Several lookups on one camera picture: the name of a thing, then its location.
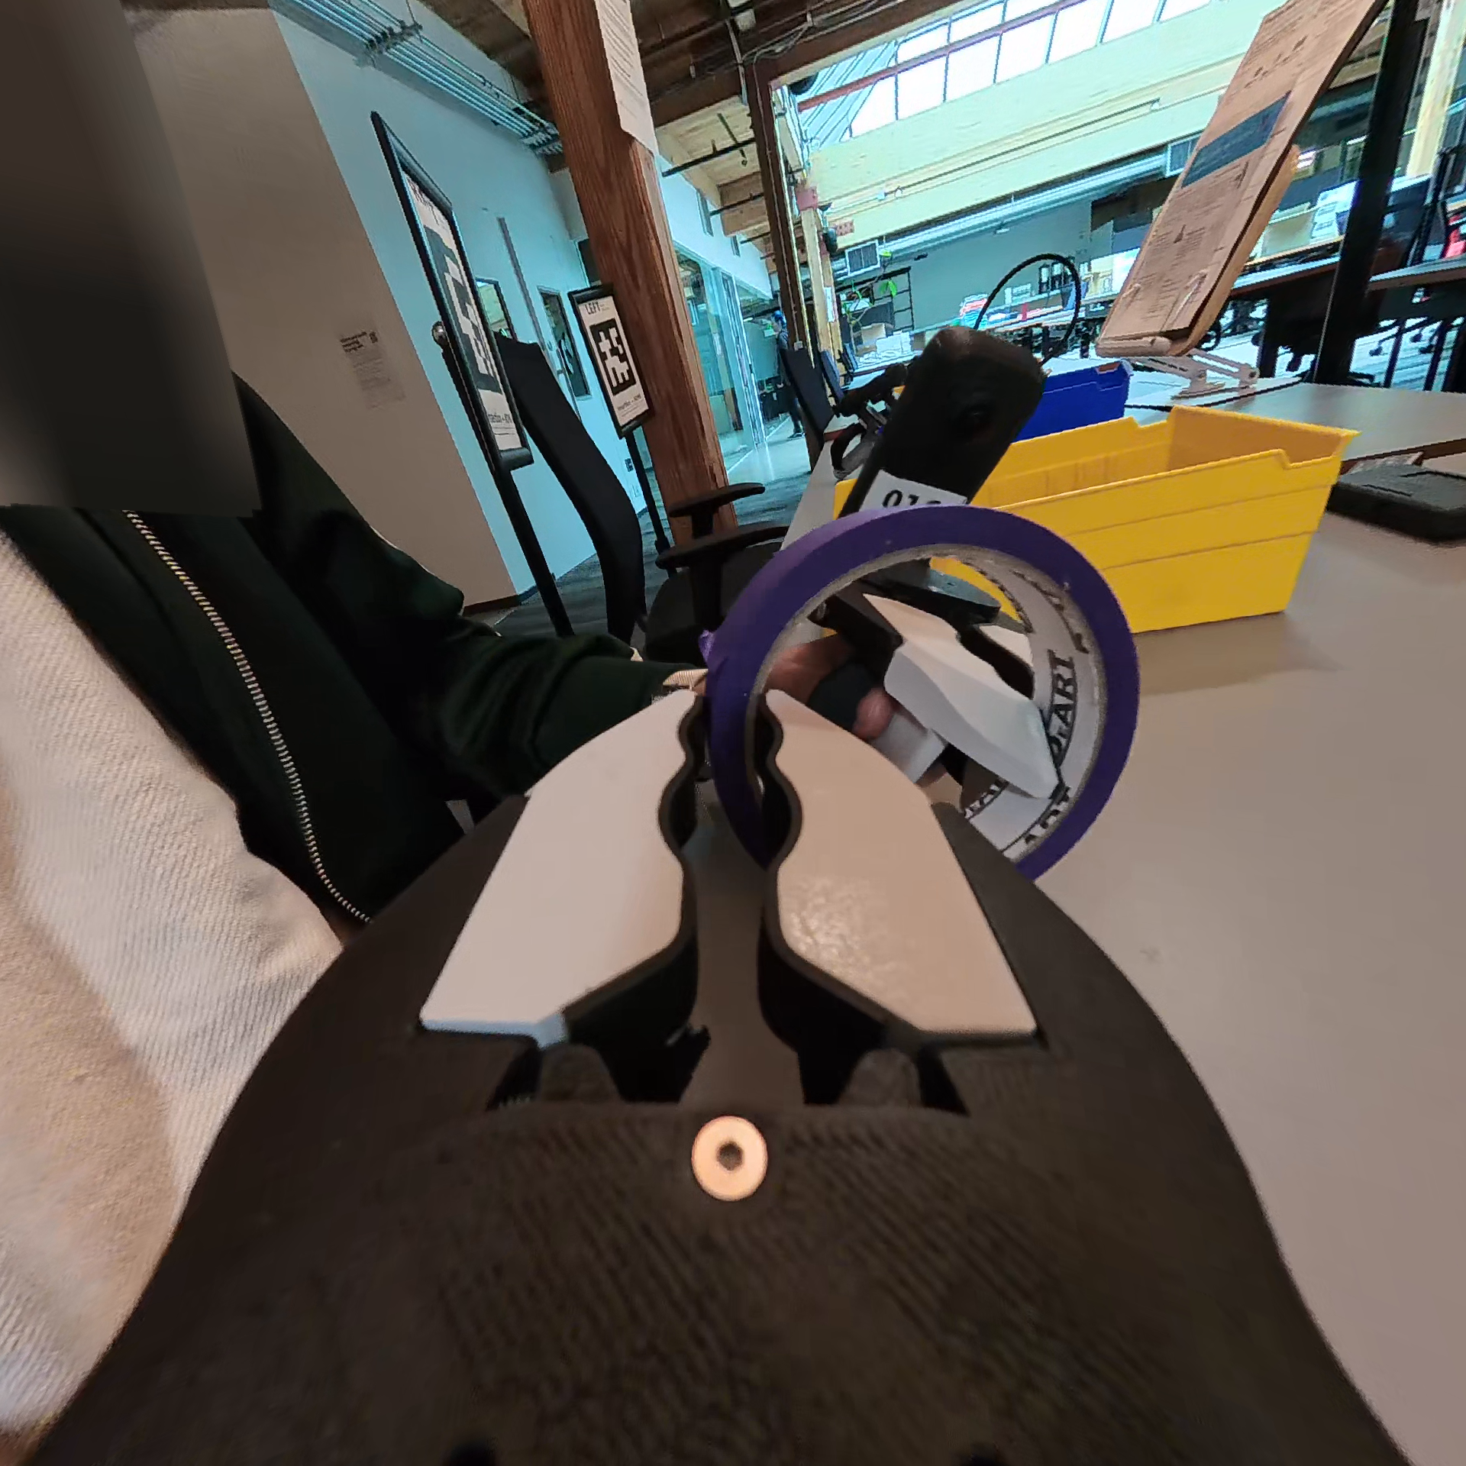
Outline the person's left hand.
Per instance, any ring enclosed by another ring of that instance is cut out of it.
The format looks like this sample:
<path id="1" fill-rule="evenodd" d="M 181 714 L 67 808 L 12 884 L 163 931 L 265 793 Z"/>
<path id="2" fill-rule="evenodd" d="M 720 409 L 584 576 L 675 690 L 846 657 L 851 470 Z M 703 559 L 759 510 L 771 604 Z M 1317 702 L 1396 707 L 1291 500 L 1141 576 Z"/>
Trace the person's left hand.
<path id="1" fill-rule="evenodd" d="M 780 651 L 762 690 L 783 693 L 797 704 L 811 704 L 814 692 L 849 660 L 849 646 L 839 636 L 823 636 Z"/>

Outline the grey desk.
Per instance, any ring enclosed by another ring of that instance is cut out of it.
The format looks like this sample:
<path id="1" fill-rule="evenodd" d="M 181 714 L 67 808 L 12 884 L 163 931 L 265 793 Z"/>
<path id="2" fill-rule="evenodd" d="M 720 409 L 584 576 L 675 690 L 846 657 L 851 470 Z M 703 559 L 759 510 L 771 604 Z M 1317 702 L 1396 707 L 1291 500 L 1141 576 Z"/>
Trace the grey desk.
<path id="1" fill-rule="evenodd" d="M 1326 515 L 1289 615 L 1146 636 L 1141 674 L 1045 887 L 1216 1091 L 1399 1449 L 1462 1463 L 1462 545 Z"/>

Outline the brown board on white stand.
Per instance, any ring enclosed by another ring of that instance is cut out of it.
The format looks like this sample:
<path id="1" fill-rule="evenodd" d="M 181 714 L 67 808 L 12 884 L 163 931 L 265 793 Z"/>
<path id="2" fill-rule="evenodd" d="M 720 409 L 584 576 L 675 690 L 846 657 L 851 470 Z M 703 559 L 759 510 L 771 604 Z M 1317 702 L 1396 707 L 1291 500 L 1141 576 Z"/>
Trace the brown board on white stand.
<path id="1" fill-rule="evenodd" d="M 1202 341 L 1289 187 L 1294 140 L 1382 2 L 1268 13 L 1111 302 L 1099 358 L 1211 388 Z"/>

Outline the black steel pole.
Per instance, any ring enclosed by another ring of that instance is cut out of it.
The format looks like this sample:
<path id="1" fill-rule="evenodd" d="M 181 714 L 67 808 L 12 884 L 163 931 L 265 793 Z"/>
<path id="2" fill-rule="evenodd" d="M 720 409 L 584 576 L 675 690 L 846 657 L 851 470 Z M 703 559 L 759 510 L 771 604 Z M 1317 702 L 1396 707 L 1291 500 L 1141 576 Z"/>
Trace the black steel pole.
<path id="1" fill-rule="evenodd" d="M 1362 325 L 1368 283 L 1375 273 L 1404 119 L 1434 13 L 1436 2 L 1394 2 L 1389 9 L 1357 187 L 1308 376 L 1312 384 L 1341 386 L 1350 376 L 1352 349 Z"/>

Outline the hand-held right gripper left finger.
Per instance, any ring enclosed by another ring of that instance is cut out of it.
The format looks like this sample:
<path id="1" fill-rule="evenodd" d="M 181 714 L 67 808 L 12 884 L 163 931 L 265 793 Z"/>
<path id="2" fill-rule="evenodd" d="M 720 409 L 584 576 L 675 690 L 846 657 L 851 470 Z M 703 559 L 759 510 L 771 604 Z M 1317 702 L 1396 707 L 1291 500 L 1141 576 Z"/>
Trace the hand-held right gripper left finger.
<path id="1" fill-rule="evenodd" d="M 691 692 L 670 692 L 544 775 L 418 1011 L 434 1034 L 530 1039 L 572 1021 L 684 936 Z"/>

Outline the yellow plastic bin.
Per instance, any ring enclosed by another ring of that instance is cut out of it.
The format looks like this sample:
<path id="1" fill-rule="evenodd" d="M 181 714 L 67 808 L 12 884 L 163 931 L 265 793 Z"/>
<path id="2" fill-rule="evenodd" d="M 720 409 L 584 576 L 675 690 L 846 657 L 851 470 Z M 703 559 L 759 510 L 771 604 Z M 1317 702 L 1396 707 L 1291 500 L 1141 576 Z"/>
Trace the yellow plastic bin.
<path id="1" fill-rule="evenodd" d="M 1129 630 L 1287 608 L 1354 430 L 1172 409 L 1017 442 L 977 494 L 1069 541 Z"/>

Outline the wooden support post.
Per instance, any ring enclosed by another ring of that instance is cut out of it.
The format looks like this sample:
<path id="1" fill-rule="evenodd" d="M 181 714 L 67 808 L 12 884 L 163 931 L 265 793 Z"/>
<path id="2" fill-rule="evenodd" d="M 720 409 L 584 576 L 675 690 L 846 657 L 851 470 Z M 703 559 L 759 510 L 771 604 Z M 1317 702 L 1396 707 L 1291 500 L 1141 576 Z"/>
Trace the wooden support post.
<path id="1" fill-rule="evenodd" d="M 593 2 L 526 2 L 542 88 L 598 276 L 615 297 L 652 414 L 645 438 L 666 508 L 727 484 L 671 250 L 656 158 L 621 133 Z"/>

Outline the purple tape roll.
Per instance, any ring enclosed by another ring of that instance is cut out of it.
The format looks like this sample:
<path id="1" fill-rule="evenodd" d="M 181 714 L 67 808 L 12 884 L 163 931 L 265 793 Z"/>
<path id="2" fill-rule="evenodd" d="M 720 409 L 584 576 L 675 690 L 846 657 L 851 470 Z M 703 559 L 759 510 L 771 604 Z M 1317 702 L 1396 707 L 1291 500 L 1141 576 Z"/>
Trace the purple tape roll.
<path id="1" fill-rule="evenodd" d="M 780 550 L 708 634 L 704 726 L 722 810 L 762 866 L 753 712 L 781 636 L 863 575 L 917 559 L 959 559 L 1027 622 L 1034 704 L 1055 779 L 1043 796 L 999 779 L 965 817 L 1031 880 L 1067 856 L 1097 821 L 1130 754 L 1141 672 L 1106 580 L 1047 527 L 984 507 L 903 507 L 839 519 Z"/>

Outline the blue plastic bin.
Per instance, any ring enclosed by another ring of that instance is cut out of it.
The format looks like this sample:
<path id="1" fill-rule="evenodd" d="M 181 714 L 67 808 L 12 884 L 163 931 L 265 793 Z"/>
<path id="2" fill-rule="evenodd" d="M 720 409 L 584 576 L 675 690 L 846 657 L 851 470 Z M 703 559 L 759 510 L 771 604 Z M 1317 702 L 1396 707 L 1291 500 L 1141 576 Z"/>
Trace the blue plastic bin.
<path id="1" fill-rule="evenodd" d="M 1015 442 L 1092 428 L 1125 416 L 1130 367 L 1123 360 L 1099 360 L 1047 377 L 1045 390 Z"/>

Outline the dark green zip jacket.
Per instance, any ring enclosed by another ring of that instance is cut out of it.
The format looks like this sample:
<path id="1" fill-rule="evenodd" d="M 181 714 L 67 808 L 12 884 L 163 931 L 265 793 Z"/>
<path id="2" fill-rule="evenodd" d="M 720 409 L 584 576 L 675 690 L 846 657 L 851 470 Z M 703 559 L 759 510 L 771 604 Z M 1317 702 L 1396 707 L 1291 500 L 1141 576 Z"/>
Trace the dark green zip jacket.
<path id="1" fill-rule="evenodd" d="M 5 507 L 3 533 L 232 798 L 245 849 L 364 924 L 464 836 L 455 801 L 502 803 L 450 800 L 430 732 L 434 646 L 483 623 L 233 388 L 254 514 Z"/>

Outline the small framed marker sign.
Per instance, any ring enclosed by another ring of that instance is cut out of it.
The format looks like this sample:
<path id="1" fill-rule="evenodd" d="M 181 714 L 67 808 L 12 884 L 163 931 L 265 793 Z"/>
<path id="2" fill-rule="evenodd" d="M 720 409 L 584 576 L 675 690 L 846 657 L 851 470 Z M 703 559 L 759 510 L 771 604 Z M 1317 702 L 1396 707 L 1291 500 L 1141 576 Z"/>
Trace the small framed marker sign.
<path id="1" fill-rule="evenodd" d="M 595 285 L 572 292 L 567 301 L 615 435 L 629 438 L 650 418 L 652 404 L 615 297 L 610 287 Z"/>

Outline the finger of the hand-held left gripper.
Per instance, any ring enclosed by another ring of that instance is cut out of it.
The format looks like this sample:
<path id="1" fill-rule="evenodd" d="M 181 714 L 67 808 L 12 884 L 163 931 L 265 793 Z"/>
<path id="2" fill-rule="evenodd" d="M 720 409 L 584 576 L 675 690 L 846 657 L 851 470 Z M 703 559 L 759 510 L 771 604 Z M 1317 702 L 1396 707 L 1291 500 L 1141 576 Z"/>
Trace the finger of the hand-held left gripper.
<path id="1" fill-rule="evenodd" d="M 930 733 L 1031 798 L 1057 788 L 1057 768 L 1038 707 L 959 644 L 938 616 L 896 599 L 886 622 L 898 636 L 886 692 Z"/>

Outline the black office chair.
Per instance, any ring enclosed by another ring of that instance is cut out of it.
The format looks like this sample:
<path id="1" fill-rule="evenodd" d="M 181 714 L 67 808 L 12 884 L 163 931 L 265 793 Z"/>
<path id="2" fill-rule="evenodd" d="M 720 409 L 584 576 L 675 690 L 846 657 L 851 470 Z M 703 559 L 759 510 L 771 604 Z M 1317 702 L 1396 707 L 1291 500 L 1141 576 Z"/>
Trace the black office chair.
<path id="1" fill-rule="evenodd" d="M 642 653 L 657 664 L 703 664 L 703 634 L 713 632 L 753 575 L 774 555 L 786 527 L 713 521 L 732 501 L 760 496 L 757 484 L 734 484 L 668 515 L 689 524 L 689 538 L 657 555 L 668 578 L 647 597 L 645 547 L 631 500 L 561 393 L 542 349 L 497 336 L 502 376 L 519 419 L 586 527 L 598 568 L 608 634 L 629 643 L 642 632 Z"/>

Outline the large framed poster sign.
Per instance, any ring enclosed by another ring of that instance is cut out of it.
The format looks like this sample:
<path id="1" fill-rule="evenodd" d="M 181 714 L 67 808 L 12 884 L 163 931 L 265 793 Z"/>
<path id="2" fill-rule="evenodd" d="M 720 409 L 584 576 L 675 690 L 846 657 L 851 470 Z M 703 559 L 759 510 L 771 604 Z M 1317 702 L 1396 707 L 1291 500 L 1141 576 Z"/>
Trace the large framed poster sign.
<path id="1" fill-rule="evenodd" d="M 561 604 L 556 578 L 512 480 L 512 472 L 532 465 L 533 454 L 483 315 L 451 203 L 378 112 L 371 112 L 371 128 L 437 311 L 432 341 L 499 491 L 542 610 L 556 634 L 570 636 L 574 627 Z"/>

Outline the flat black device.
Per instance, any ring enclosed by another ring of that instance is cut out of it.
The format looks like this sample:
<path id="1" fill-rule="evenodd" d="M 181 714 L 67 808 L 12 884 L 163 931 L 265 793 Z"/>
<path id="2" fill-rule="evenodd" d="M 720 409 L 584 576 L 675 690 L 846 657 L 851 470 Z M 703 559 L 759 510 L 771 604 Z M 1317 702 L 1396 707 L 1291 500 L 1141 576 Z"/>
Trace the flat black device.
<path id="1" fill-rule="evenodd" d="M 1355 465 L 1331 487 L 1326 512 L 1429 545 L 1460 545 L 1464 477 L 1430 465 Z"/>

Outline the person's left forearm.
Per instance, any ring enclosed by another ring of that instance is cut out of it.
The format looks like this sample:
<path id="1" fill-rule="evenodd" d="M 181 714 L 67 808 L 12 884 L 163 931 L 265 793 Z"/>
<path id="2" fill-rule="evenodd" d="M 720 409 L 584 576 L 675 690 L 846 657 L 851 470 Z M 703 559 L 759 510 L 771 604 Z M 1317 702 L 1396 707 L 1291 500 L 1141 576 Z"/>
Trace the person's left forearm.
<path id="1" fill-rule="evenodd" d="M 464 616 L 432 650 L 430 732 L 448 798 L 525 795 L 570 754 L 664 699 L 691 665 L 645 660 L 601 634 L 502 636 Z"/>

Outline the wall-mounted metal rails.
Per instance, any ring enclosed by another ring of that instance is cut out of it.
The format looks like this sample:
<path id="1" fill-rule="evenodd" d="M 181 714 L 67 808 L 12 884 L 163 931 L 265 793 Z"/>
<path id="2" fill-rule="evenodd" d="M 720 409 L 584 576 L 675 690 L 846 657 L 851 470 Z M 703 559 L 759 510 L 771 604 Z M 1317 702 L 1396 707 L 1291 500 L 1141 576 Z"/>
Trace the wall-mounted metal rails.
<path id="1" fill-rule="evenodd" d="M 376 2 L 270 2 L 268 9 L 319 34 L 359 67 L 392 74 L 476 117 L 540 159 L 560 154 L 556 128 L 511 89 L 444 49 L 422 21 Z"/>

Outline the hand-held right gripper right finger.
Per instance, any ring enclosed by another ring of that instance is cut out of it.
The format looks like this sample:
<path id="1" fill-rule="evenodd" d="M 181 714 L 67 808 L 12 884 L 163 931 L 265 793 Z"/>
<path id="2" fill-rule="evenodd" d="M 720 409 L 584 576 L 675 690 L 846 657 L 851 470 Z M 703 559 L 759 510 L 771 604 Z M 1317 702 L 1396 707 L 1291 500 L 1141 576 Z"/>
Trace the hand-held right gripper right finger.
<path id="1" fill-rule="evenodd" d="M 814 980 L 916 1039 L 1026 1041 L 1033 1009 L 924 793 L 886 758 L 783 692 L 764 807 L 774 936 Z"/>

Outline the white paper notice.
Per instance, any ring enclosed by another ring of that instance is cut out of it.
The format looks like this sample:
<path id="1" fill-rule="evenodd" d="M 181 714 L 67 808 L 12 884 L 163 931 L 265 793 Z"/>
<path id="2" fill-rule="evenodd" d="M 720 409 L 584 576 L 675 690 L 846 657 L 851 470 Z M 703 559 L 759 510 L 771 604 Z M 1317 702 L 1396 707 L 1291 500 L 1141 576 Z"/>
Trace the white paper notice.
<path id="1" fill-rule="evenodd" d="M 595 21 L 608 68 L 615 119 L 621 133 L 656 156 L 652 109 L 638 53 L 629 2 L 595 2 Z"/>

